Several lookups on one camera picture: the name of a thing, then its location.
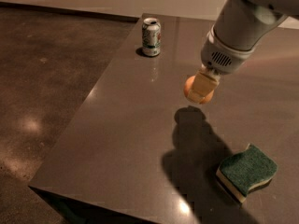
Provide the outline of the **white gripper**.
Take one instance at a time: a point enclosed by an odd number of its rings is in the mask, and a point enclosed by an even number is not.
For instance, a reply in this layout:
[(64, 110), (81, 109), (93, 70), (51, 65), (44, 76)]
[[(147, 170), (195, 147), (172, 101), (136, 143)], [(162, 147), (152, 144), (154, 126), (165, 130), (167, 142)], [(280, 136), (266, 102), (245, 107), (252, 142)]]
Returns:
[(203, 67), (187, 79), (187, 99), (197, 104), (208, 103), (220, 84), (220, 74), (232, 74), (253, 53), (256, 36), (240, 30), (221, 34), (212, 27), (201, 50)]

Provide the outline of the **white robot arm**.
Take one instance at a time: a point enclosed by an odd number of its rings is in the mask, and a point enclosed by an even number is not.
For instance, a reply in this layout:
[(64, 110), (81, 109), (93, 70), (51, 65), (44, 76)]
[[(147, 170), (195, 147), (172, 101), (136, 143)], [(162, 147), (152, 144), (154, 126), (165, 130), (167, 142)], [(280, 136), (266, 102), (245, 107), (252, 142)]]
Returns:
[(227, 0), (206, 36), (201, 68), (186, 80), (185, 97), (197, 104), (209, 102), (222, 75), (236, 71), (264, 35), (298, 16), (299, 0)]

